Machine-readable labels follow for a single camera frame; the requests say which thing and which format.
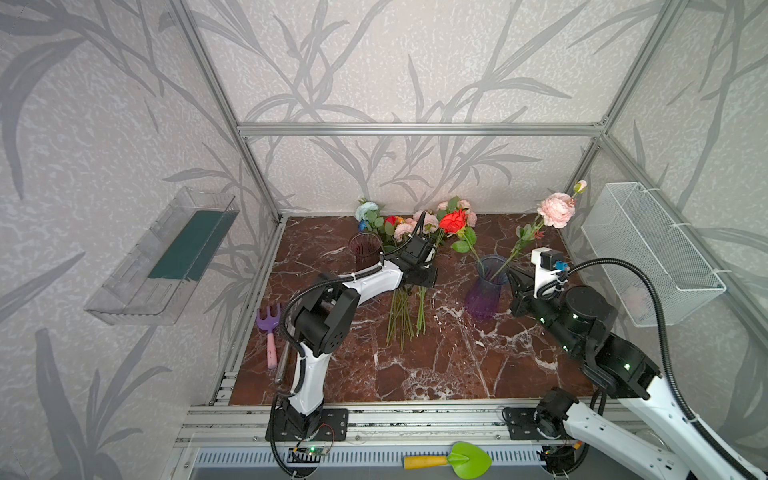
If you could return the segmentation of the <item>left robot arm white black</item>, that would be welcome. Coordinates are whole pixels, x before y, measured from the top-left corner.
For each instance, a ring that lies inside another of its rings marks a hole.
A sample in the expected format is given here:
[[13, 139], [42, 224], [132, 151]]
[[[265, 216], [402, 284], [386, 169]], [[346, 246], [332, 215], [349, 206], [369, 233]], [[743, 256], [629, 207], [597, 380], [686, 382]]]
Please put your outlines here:
[[293, 384], [279, 391], [270, 408], [269, 441], [304, 440], [323, 423], [324, 387], [332, 354], [349, 334], [357, 309], [380, 294], [404, 284], [431, 288], [437, 279], [435, 244], [414, 235], [378, 261], [346, 275], [319, 275], [288, 302], [280, 329], [296, 351]]

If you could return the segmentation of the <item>red rose stem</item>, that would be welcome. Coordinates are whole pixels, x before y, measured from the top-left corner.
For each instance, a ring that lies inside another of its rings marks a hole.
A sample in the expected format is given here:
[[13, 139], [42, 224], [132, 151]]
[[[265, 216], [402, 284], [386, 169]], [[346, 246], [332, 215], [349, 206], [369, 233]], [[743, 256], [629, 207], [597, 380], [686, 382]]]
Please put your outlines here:
[[447, 236], [453, 236], [456, 240], [451, 244], [451, 248], [462, 254], [469, 254], [480, 269], [482, 275], [486, 269], [482, 259], [475, 249], [477, 235], [470, 223], [469, 210], [456, 207], [453, 211], [446, 213], [439, 221], [439, 227]]

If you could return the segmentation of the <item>purple ribbed glass vase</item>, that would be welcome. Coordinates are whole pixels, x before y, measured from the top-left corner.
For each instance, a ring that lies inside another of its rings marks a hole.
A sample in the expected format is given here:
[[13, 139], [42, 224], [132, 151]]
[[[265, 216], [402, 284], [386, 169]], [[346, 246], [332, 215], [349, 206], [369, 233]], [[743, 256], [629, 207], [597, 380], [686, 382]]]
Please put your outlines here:
[[486, 255], [477, 264], [477, 278], [465, 297], [465, 310], [477, 322], [491, 320], [497, 313], [501, 293], [508, 284], [502, 269], [506, 259]]

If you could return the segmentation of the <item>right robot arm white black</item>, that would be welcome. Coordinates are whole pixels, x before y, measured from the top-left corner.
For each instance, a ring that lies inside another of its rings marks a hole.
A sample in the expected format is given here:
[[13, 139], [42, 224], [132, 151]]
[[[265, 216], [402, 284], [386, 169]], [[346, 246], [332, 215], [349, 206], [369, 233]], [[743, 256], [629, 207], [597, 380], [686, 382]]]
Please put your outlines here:
[[569, 271], [539, 268], [534, 275], [512, 268], [513, 313], [531, 313], [558, 341], [596, 389], [633, 412], [662, 441], [656, 446], [608, 420], [598, 404], [561, 388], [548, 392], [532, 421], [552, 441], [569, 437], [597, 449], [643, 479], [764, 479], [766, 471], [730, 447], [685, 402], [674, 379], [667, 335], [659, 334], [662, 362], [611, 333], [617, 311], [593, 288], [563, 293]]

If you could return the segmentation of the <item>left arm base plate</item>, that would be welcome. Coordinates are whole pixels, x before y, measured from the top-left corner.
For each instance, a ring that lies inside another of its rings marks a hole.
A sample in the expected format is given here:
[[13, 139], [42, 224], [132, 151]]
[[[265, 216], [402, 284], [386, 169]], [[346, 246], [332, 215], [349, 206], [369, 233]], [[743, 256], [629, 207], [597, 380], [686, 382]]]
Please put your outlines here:
[[292, 409], [277, 409], [270, 413], [265, 437], [274, 442], [344, 441], [348, 424], [348, 409], [322, 408], [309, 416]]

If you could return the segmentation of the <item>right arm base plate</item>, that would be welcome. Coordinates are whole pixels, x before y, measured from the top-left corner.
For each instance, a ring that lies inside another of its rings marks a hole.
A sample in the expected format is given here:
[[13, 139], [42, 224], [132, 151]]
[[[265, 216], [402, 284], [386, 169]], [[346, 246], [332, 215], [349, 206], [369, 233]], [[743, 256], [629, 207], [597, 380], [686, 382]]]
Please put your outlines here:
[[562, 426], [542, 427], [535, 407], [503, 407], [501, 418], [513, 441], [539, 441], [552, 445], [578, 445], [582, 441], [569, 436]]

